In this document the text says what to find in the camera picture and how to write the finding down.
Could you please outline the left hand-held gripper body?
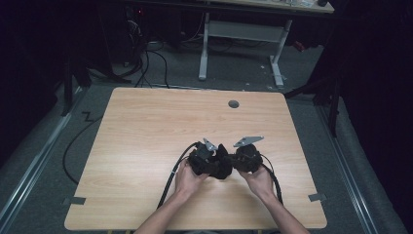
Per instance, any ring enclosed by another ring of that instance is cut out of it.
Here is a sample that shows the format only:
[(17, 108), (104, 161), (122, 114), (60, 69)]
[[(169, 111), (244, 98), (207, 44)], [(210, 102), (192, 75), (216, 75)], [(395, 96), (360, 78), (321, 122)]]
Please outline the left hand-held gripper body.
[(214, 153), (218, 149), (208, 139), (198, 142), (196, 149), (189, 154), (188, 162), (193, 172), (199, 176), (201, 174), (216, 174), (218, 166), (215, 161)]

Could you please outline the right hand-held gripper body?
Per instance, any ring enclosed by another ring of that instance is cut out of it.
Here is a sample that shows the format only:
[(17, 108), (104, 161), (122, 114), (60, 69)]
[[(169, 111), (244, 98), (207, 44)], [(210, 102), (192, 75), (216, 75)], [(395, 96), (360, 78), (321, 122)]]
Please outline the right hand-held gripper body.
[(254, 142), (262, 140), (262, 136), (244, 136), (234, 146), (237, 148), (233, 155), (233, 167), (241, 172), (255, 173), (263, 160)]

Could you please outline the person's left hand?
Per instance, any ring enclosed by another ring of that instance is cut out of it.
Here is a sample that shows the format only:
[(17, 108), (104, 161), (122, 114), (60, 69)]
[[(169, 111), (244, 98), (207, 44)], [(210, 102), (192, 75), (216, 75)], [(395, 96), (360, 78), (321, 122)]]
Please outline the person's left hand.
[(183, 160), (176, 173), (173, 195), (180, 203), (185, 203), (199, 190), (207, 178), (208, 174), (196, 175), (188, 161)]

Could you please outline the person's right hand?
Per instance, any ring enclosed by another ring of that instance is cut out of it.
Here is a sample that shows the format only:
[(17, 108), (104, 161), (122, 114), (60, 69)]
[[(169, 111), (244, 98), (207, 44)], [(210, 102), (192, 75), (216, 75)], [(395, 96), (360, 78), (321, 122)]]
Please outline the person's right hand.
[(276, 201), (273, 181), (268, 171), (260, 166), (254, 173), (239, 172), (245, 179), (248, 187), (262, 202)]

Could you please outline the black metal stand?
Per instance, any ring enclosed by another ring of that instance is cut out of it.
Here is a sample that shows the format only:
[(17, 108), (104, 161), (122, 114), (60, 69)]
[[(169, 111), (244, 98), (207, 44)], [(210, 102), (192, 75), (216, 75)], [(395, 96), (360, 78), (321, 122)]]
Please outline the black metal stand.
[(300, 94), (315, 94), (313, 97), (314, 105), (328, 105), (329, 112), (327, 116), (327, 128), (330, 133), (337, 137), (336, 134), (336, 121), (338, 116), (338, 105), (341, 88), (341, 79), (327, 77), (318, 81), (310, 82), (304, 86), (301, 86), (295, 90), (284, 94), (285, 98), (293, 98)]
[(92, 84), (92, 80), (89, 75), (89, 69), (94, 69), (106, 76), (110, 80), (118, 83), (129, 83), (129, 80), (122, 78), (120, 75), (116, 75), (113, 71), (99, 66), (93, 63), (89, 59), (81, 56), (69, 55), (64, 64), (64, 78), (63, 78), (63, 111), (62, 116), (66, 116), (72, 107), (74, 106), (73, 100), (73, 80), (76, 80), (81, 88), (88, 88)]

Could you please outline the white-framed desk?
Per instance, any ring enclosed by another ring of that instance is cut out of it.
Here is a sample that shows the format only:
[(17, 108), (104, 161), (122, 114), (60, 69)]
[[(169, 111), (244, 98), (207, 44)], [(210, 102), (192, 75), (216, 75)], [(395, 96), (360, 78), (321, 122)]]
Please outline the white-framed desk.
[[(200, 58), (199, 79), (207, 78), (208, 40), (211, 37), (241, 39), (276, 43), (275, 53), (269, 56), (275, 85), (283, 87), (279, 59), (295, 17), (330, 18), (335, 9), (330, 0), (319, 4), (318, 0), (131, 0), (147, 7), (175, 8), (178, 10), (199, 10), (204, 12), (203, 49)], [(217, 14), (251, 14), (258, 17), (284, 17), (283, 25), (259, 22), (234, 22), (229, 19), (211, 19)]]

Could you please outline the dark computer tower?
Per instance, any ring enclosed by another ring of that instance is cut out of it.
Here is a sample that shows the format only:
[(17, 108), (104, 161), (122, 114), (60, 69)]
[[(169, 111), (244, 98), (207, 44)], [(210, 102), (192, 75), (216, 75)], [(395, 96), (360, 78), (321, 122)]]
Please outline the dark computer tower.
[(143, 9), (133, 6), (125, 7), (128, 34), (131, 40), (131, 62), (139, 64), (140, 54), (146, 45), (146, 32)]

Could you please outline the metal floor rail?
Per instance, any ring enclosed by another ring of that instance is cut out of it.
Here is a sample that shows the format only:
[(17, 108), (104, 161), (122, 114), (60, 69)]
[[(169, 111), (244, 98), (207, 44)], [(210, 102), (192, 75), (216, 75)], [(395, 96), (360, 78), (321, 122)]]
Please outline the metal floor rail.
[(23, 174), (14, 192), (0, 212), (0, 234), (7, 234), (12, 226), (26, 198), (46, 167), (57, 139), (70, 121), (72, 116), (71, 112), (78, 106), (87, 91), (88, 88), (78, 87), (76, 89), (73, 106), (68, 109), (68, 112), (64, 116), (58, 118), (47, 141), (42, 146), (41, 150), (34, 156), (32, 162)]
[(365, 199), (357, 185), (355, 177), (349, 167), (339, 141), (337, 137), (334, 136), (329, 130), (328, 117), (325, 109), (321, 106), (316, 106), (316, 112), (321, 120), (324, 130), (326, 131), (330, 144), (332, 145), (338, 170), (344, 181), (364, 234), (379, 234), (376, 224), (371, 216), (370, 210), (365, 203)]

